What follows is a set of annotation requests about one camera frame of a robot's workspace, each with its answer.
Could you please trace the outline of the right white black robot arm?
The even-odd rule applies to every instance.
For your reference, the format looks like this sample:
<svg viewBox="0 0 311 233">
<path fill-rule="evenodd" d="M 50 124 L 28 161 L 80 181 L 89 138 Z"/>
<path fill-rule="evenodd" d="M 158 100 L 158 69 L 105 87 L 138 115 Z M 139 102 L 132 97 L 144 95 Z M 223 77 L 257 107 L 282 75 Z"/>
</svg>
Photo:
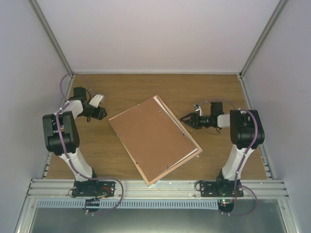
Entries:
<svg viewBox="0 0 311 233">
<path fill-rule="evenodd" d="M 257 110 L 223 111 L 223 103 L 210 103 L 210 115 L 203 115 L 201 104 L 195 104 L 195 111 L 180 118 L 180 121 L 193 129 L 230 129 L 232 149 L 225 166 L 214 182 L 200 181 L 202 196 L 242 197 L 241 173 L 247 159 L 265 140 L 265 132 Z"/>
</svg>

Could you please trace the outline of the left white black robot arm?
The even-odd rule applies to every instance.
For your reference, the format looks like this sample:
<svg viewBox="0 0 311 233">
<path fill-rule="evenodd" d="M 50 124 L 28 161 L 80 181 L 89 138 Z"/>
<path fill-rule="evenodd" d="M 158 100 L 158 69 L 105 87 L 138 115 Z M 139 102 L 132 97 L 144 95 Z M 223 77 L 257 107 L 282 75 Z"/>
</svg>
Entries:
<svg viewBox="0 0 311 233">
<path fill-rule="evenodd" d="M 88 99 L 87 93 L 83 87 L 74 88 L 73 97 L 55 113 L 44 115 L 42 122 L 46 149 L 65 161 L 74 174 L 76 187 L 83 185 L 89 196 L 95 196 L 100 191 L 100 184 L 81 153 L 75 120 L 78 117 L 85 117 L 87 122 L 91 119 L 102 120 L 107 113 L 100 107 L 104 95 L 96 94 Z"/>
</svg>

